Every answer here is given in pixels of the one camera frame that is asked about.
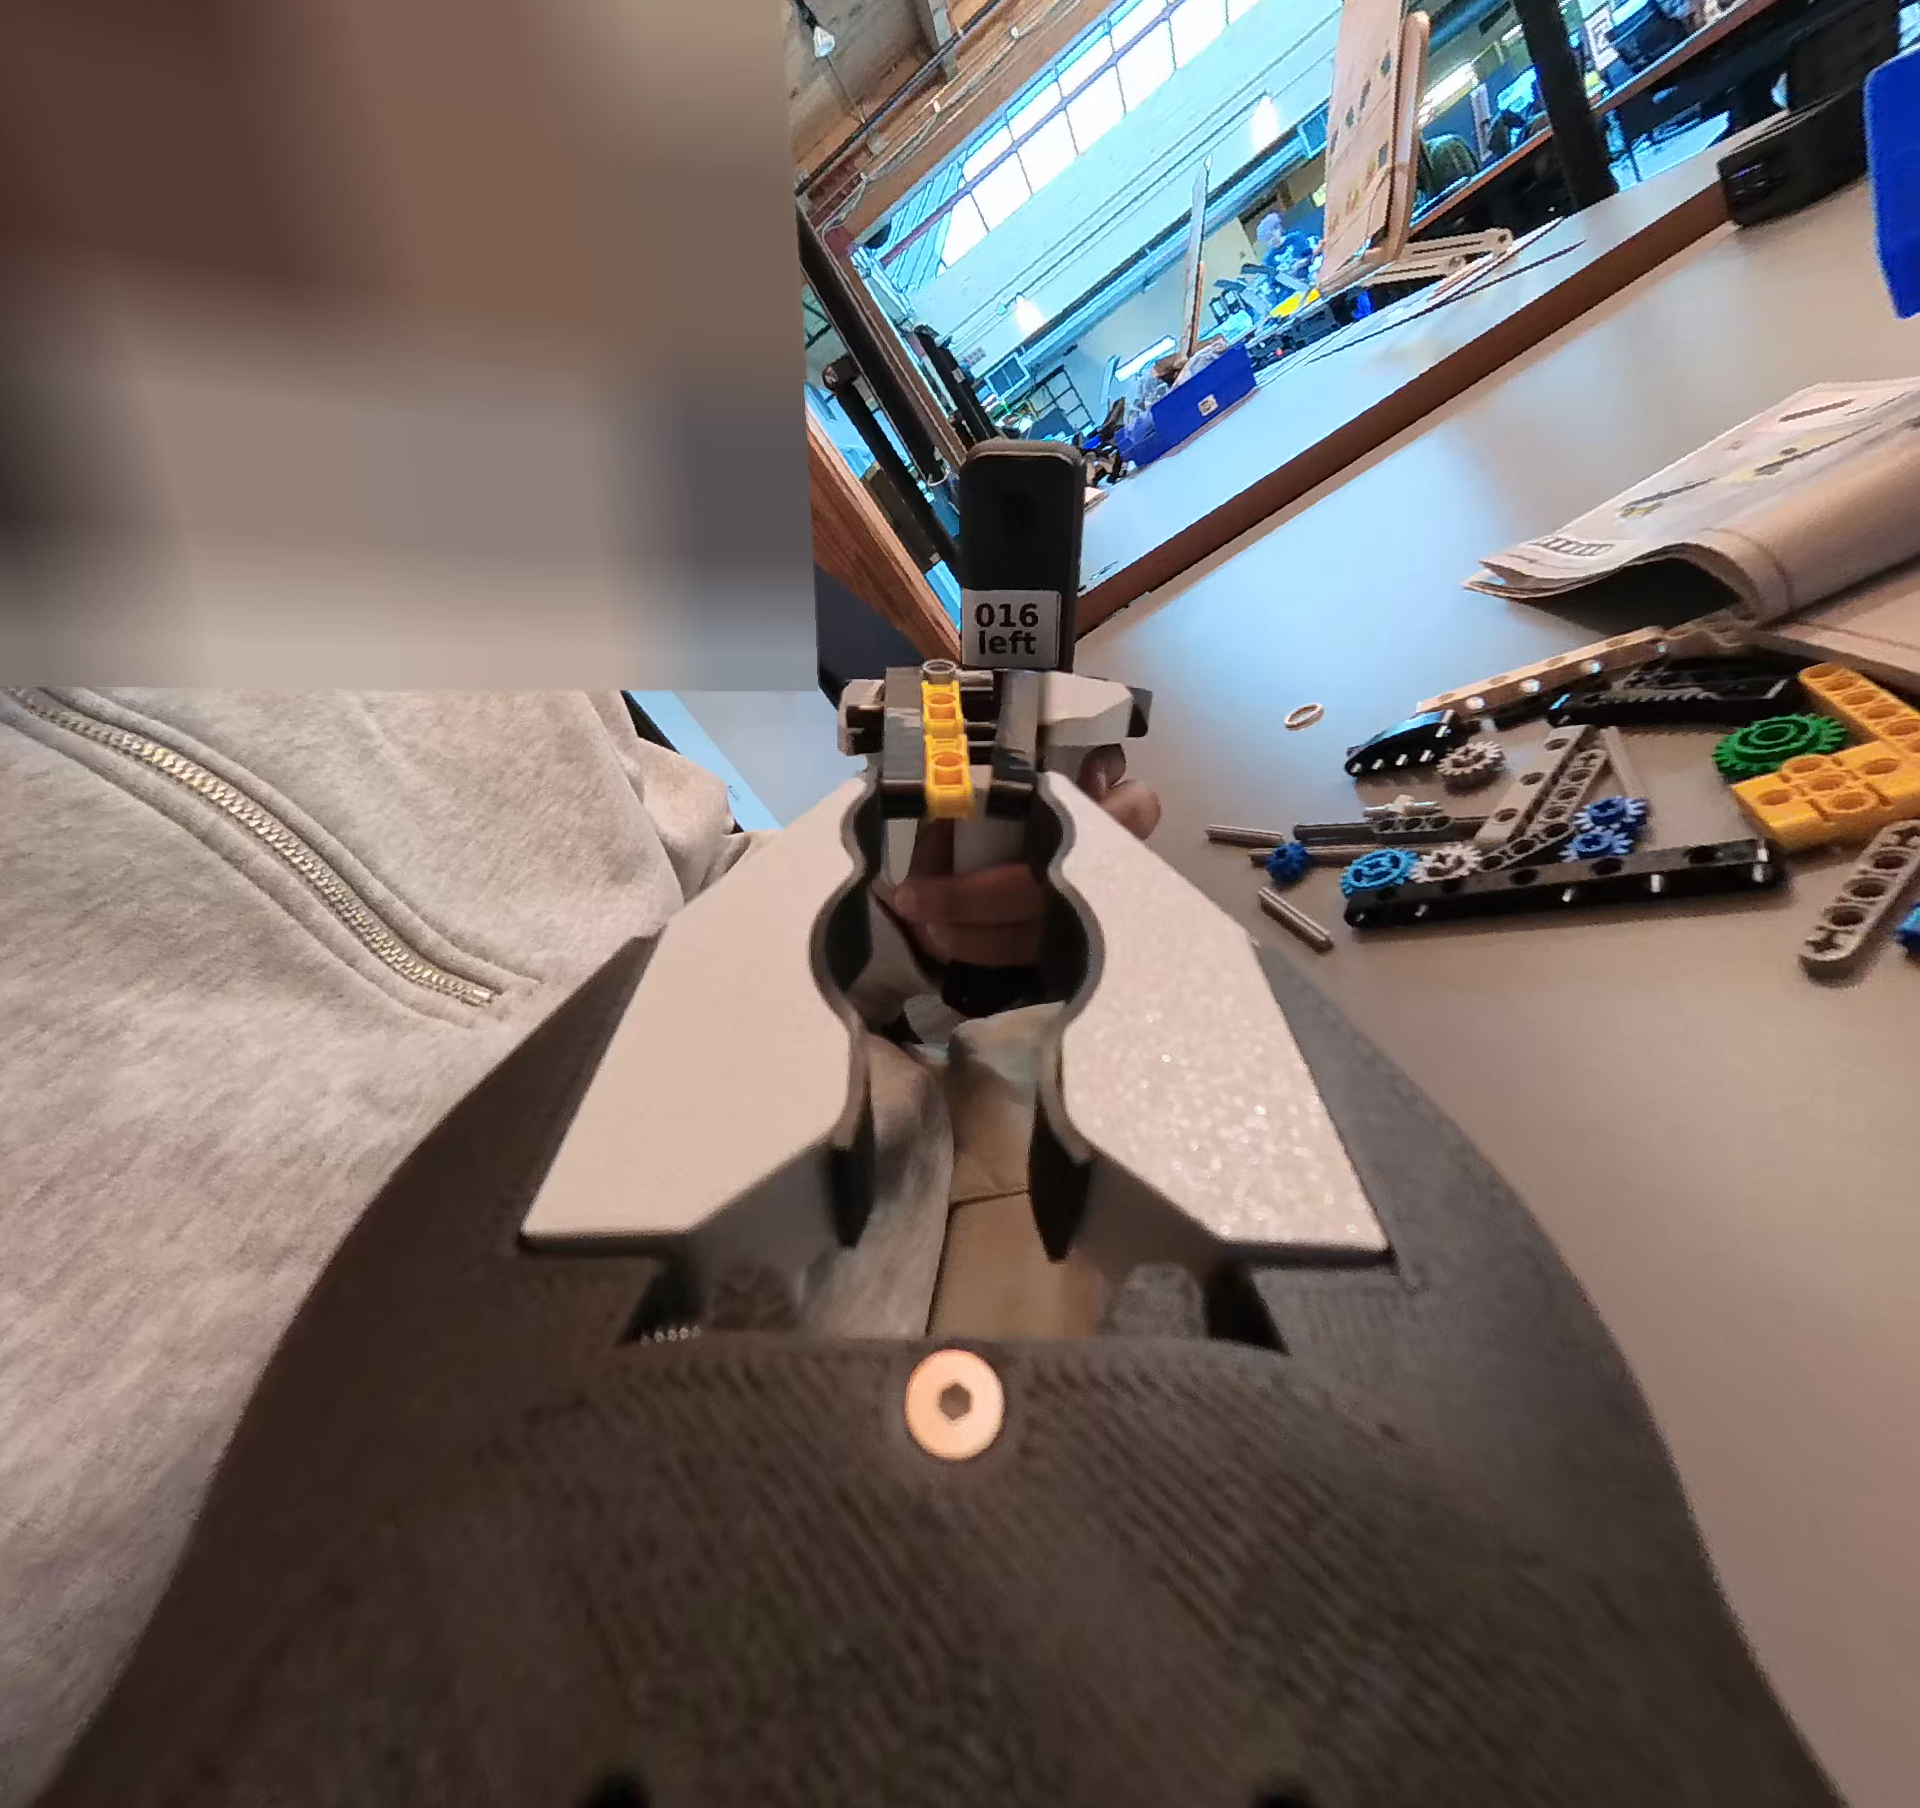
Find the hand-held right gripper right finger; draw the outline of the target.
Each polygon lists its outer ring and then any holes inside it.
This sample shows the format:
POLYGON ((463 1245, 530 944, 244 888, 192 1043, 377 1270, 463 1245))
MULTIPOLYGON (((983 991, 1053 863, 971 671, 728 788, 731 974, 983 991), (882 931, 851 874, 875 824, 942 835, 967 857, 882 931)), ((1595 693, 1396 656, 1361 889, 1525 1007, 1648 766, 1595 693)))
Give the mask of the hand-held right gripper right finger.
POLYGON ((1388 1235, 1253 935, 1069 777, 1050 930, 1065 1005, 1043 1045, 1030 1212, 1096 1267, 1368 1267, 1388 1235))

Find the black pillar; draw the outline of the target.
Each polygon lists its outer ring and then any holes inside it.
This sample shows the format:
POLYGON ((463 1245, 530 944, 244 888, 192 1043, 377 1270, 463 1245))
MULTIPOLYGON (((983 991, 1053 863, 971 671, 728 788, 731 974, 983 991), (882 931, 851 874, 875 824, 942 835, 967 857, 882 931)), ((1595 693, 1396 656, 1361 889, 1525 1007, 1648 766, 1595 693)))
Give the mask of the black pillar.
POLYGON ((1540 86, 1551 151, 1566 197, 1577 210, 1598 206, 1616 191, 1609 152, 1591 110, 1584 78, 1559 0, 1509 0, 1540 86))

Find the wooden display board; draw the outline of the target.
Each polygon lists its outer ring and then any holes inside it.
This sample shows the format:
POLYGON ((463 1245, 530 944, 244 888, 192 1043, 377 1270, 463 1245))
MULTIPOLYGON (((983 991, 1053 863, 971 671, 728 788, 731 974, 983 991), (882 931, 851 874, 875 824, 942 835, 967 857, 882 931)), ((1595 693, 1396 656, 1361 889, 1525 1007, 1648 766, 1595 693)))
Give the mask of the wooden display board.
POLYGON ((1325 146, 1323 303, 1398 261, 1412 223, 1431 24, 1408 0, 1338 0, 1325 146))

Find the person's left hand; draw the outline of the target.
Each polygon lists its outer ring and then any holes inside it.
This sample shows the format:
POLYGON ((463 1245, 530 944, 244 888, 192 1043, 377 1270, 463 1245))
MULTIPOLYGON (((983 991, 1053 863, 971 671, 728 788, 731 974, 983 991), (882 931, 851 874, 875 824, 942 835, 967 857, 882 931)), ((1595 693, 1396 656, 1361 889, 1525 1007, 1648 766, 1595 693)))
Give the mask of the person's left hand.
MULTIPOLYGON (((1160 795, 1128 776, 1116 743, 1085 756, 1076 786, 1128 835, 1147 840, 1160 826, 1160 795)), ((1026 860, 960 869, 953 855, 953 827, 924 826, 907 875, 875 885, 876 906, 930 968, 955 962, 988 970, 1033 967, 1042 957, 1047 900, 1026 860)))

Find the pile of lego beams and gears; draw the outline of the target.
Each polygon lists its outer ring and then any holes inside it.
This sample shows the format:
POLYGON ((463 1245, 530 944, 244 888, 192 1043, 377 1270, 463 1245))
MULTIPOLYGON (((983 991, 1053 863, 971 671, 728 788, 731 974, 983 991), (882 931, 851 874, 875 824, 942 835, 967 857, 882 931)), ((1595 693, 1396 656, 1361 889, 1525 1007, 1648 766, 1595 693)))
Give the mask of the pile of lego beams and gears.
POLYGON ((1845 857, 1799 967, 1838 983, 1883 947, 1916 962, 1916 644, 1885 629, 1640 629, 1436 696, 1343 769, 1433 788, 1203 829, 1309 947, 1331 935, 1286 892, 1321 869, 1349 930, 1414 931, 1766 895, 1796 860, 1845 857))

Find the lego instruction booklet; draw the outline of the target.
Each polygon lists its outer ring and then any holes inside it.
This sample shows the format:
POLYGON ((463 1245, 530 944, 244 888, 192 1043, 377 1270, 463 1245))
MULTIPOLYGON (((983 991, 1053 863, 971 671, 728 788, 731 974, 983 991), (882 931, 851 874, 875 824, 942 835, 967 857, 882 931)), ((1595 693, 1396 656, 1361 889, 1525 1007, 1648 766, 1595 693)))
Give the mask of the lego instruction booklet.
POLYGON ((1818 383, 1466 588, 1545 600, 1630 571, 1708 578, 1762 647, 1916 685, 1918 383, 1818 383))

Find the black box device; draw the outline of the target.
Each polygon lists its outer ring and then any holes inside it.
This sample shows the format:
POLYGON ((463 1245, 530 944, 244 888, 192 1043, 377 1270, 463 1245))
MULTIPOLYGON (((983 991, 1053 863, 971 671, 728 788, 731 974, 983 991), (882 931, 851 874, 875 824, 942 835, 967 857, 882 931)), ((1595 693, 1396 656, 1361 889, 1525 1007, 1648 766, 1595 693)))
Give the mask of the black box device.
POLYGON ((1724 219, 1762 228, 1865 180, 1863 82, 1782 110, 1717 158, 1724 219))

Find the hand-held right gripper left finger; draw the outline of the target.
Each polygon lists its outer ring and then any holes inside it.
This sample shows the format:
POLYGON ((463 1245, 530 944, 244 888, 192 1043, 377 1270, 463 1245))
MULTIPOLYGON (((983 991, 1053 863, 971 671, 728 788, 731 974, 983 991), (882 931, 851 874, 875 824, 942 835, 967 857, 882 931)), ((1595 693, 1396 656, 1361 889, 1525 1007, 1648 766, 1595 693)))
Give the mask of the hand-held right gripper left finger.
POLYGON ((669 926, 520 1225, 535 1252, 812 1268, 875 1209, 864 1036, 829 970, 859 900, 851 779, 669 926))

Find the black yellow lego assembly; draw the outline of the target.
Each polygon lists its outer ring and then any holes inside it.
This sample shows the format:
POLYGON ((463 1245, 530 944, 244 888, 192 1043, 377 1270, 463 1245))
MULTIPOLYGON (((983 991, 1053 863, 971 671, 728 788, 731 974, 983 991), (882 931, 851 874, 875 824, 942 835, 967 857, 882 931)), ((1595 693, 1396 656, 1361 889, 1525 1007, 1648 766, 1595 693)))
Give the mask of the black yellow lego assembly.
POLYGON ((1043 673, 924 662, 879 692, 876 802, 887 820, 1024 824, 1042 777, 1043 673))

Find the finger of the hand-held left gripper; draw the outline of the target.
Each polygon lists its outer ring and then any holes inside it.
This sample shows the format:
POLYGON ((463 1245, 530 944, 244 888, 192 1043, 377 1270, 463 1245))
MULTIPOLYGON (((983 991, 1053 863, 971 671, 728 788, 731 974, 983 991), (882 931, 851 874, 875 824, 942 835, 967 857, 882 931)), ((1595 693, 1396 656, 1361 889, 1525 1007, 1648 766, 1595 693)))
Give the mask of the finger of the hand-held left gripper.
POLYGON ((903 789, 903 678, 847 681, 837 704, 839 751, 875 788, 903 789))
POLYGON ((1099 749, 1147 733, 1152 692, 1073 671, 1040 673, 1036 766, 1078 783, 1099 749))

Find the grey zip hoodie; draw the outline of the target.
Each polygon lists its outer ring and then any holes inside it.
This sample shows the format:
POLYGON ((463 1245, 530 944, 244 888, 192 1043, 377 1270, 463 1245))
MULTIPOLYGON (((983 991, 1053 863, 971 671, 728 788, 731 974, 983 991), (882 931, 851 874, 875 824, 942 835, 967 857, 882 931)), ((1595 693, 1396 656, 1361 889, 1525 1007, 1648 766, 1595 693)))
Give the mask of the grey zip hoodie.
POLYGON ((3 1784, 418 1140, 639 935, 589 692, 4 687, 3 1784))

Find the blue plastic crate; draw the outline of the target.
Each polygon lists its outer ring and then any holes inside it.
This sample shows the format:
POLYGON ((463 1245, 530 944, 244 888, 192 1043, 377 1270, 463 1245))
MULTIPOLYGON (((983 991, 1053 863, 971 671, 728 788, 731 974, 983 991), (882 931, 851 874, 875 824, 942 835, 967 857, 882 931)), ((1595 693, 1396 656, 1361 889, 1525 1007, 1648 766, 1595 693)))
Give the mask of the blue plastic crate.
POLYGON ((1918 49, 1861 87, 1865 175, 1885 290, 1900 318, 1918 315, 1918 49))

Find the small blue bin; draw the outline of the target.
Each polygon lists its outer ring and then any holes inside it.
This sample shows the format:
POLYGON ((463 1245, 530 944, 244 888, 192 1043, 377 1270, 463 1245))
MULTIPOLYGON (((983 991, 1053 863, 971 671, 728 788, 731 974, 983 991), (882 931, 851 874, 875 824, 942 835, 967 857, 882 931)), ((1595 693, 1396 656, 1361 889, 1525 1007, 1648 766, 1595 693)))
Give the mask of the small blue bin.
POLYGON ((1145 470, 1256 392, 1258 375, 1244 339, 1208 346, 1186 360, 1179 381, 1154 381, 1140 412, 1118 429, 1116 457, 1131 470, 1145 470))

